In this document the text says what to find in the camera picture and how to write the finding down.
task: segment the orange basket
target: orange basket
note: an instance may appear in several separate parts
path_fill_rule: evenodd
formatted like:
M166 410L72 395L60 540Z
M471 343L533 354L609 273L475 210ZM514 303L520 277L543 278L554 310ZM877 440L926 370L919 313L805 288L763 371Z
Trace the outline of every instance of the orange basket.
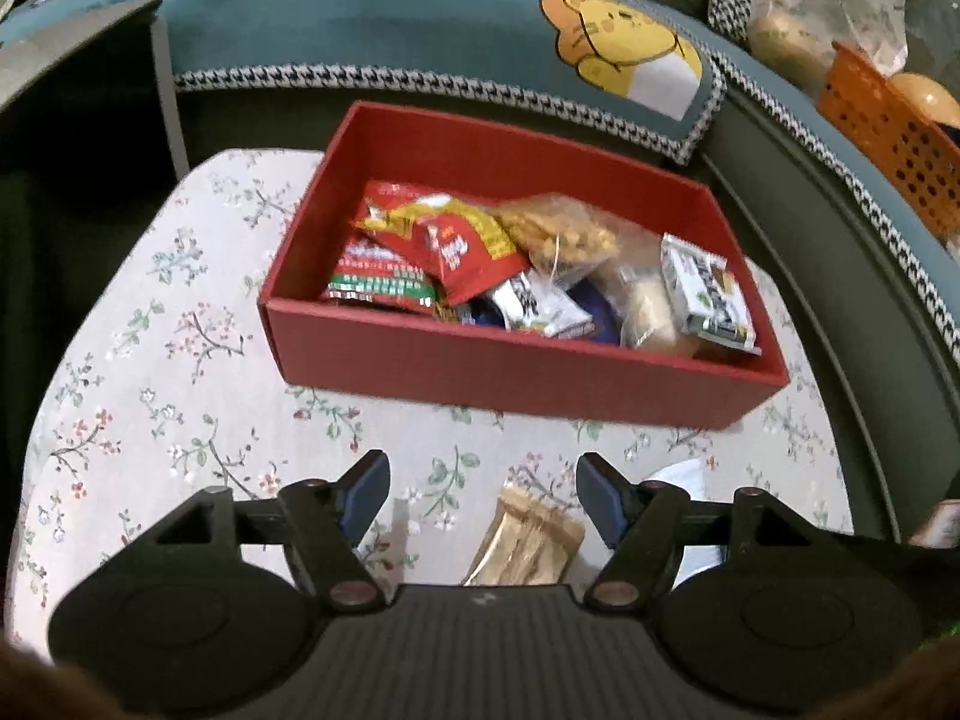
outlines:
M960 148L869 61L850 47L834 47L817 110L947 242L960 232Z

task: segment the green and red package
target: green and red package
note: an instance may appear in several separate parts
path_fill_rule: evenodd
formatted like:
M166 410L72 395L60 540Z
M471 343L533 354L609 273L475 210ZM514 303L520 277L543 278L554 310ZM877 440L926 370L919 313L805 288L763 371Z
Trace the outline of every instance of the green and red package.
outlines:
M350 236L320 299L368 303L431 317L438 309L437 288L423 269L359 234Z
M440 281L451 306L529 268L482 208L416 184L368 181L357 228Z

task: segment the houndstooth trim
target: houndstooth trim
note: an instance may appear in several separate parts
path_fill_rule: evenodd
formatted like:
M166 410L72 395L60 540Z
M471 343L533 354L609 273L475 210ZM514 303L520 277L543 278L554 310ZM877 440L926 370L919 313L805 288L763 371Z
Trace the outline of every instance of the houndstooth trim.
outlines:
M176 76L174 81L178 92L224 89L382 89L483 100L485 103L554 116L565 122L585 124L668 156L679 165L686 165L693 156L693 149L707 133L727 94L727 81L719 67L707 53L704 52L701 56L707 57L712 66L713 84L704 110L682 141L668 138L599 108L573 103L572 100L555 95L544 95L520 86L465 79L464 76L430 71L355 65L254 65L188 71Z
M734 43L747 42L752 0L707 0L710 29Z
M937 330L939 330L943 336L944 342L947 343L947 349L949 349L953 361L956 362L957 365L960 365L960 334L957 332L957 325L953 315L949 312L949 309L947 309L947 304L944 303L944 300L940 297L940 293L933 284L933 280L923 269L923 266L920 265L917 255L913 253L910 245L894 227L891 218L884 213L880 205L877 205L877 201L870 196L870 193L860 179L853 175L850 168L841 162L837 155L834 154L823 141L797 121L782 103L779 103L776 98L763 90L750 76L743 73L743 71L733 63L733 60L730 60L718 50L712 52L712 57L737 86L760 103L767 113L769 113L778 124L785 127L795 140L802 143L811 154L817 157L817 159L833 170L833 172L843 180L847 188L853 193L853 197L860 207L860 210L867 219L870 220L872 227L877 230L877 234L880 235L880 240L884 242L888 250L890 250L890 253L894 256L894 259L896 259L896 264L901 267L918 295L920 295L920 300L923 300L928 314L933 318Z

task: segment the white tablecloth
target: white tablecloth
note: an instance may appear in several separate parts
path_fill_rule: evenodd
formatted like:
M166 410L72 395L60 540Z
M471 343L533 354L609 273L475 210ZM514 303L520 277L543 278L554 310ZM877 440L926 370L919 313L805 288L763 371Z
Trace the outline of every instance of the white tablecloth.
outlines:
M320 154L227 151L163 206L70 344L40 407L8 570L7 631L46 653L56 602L191 493L274 495L334 479L364 451L392 463L388 502L360 553L386 584L457 583L507 479L579 515L577 458L638 481L704 464L707 497L757 485L804 517L851 527L827 415L789 314L754 269L791 385L724 432L530 418L288 386L256 294ZM286 573L280 551L248 560ZM570 581L608 552L592 527Z

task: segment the yellow cartoon character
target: yellow cartoon character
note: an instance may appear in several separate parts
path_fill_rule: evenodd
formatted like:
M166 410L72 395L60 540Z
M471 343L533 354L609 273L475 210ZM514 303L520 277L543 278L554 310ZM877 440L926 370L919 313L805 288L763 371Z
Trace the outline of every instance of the yellow cartoon character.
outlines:
M541 0L557 53L606 92L679 121L704 74L688 40L617 0Z

